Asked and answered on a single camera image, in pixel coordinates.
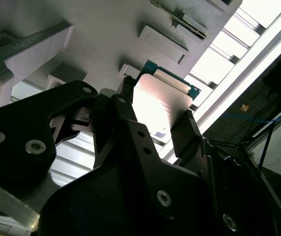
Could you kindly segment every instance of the blue cable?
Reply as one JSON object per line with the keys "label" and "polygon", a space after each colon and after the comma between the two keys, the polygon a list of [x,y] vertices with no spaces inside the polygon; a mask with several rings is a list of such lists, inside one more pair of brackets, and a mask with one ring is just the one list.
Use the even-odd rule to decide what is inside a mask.
{"label": "blue cable", "polygon": [[260,120],[260,119],[253,119],[250,117],[246,117],[246,116],[242,116],[242,115],[234,115],[234,114],[224,114],[225,117],[237,117],[237,118],[242,118],[242,119],[247,119],[247,120],[251,120],[254,122],[259,122],[259,123],[270,123],[270,122],[277,122],[281,120],[281,116],[277,119],[273,119],[273,120]]}

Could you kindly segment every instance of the black cable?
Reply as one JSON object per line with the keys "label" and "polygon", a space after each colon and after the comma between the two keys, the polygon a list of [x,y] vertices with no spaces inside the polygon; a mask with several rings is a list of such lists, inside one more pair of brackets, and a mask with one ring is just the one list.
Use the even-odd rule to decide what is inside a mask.
{"label": "black cable", "polygon": [[248,135],[249,132],[250,132],[250,129],[251,129],[252,126],[253,126],[253,123],[254,123],[254,120],[251,121],[250,126],[249,126],[249,128],[248,128],[248,131],[246,132],[246,134],[243,136],[243,138],[241,139],[241,141],[240,141],[239,143],[243,142],[243,140],[247,137],[247,135]]}

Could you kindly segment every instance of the window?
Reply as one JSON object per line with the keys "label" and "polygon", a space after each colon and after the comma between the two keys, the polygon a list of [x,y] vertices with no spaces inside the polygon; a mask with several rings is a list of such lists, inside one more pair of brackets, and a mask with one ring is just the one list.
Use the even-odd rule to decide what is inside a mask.
{"label": "window", "polygon": [[232,69],[233,63],[215,52],[207,49],[191,71],[192,75],[219,84]]}
{"label": "window", "polygon": [[240,8],[267,28],[281,13],[281,0],[243,0]]}

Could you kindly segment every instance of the black metal bracket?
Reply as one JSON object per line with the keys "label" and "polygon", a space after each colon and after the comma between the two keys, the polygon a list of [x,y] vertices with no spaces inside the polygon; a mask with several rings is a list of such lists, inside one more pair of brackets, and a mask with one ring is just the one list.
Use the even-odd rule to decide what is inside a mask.
{"label": "black metal bracket", "polygon": [[[50,121],[92,106],[97,95],[90,85],[75,81],[1,107],[0,184],[20,187],[44,179],[56,156],[57,136],[54,140]],[[65,117],[60,118],[59,130]]]}

